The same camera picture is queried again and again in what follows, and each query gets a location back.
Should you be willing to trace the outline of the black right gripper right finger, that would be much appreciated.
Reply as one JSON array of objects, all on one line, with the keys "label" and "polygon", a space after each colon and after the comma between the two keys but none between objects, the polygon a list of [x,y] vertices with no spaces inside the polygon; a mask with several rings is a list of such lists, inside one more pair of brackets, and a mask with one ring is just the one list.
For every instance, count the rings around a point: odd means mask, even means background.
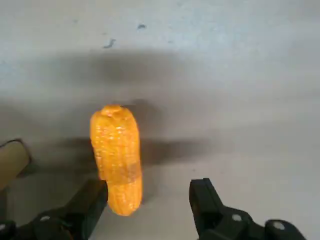
[{"label": "black right gripper right finger", "polygon": [[191,180],[189,203],[200,240],[305,239],[288,221],[269,219],[259,225],[247,212],[224,205],[209,178]]}]

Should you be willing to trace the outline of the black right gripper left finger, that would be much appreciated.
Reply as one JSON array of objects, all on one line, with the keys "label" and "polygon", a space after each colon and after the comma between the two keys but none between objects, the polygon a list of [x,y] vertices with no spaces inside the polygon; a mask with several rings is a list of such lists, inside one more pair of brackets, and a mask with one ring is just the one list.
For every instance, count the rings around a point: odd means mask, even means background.
[{"label": "black right gripper left finger", "polygon": [[2,240],[88,240],[108,202],[105,181],[88,180],[64,206],[38,214],[17,226],[12,220],[0,222]]}]

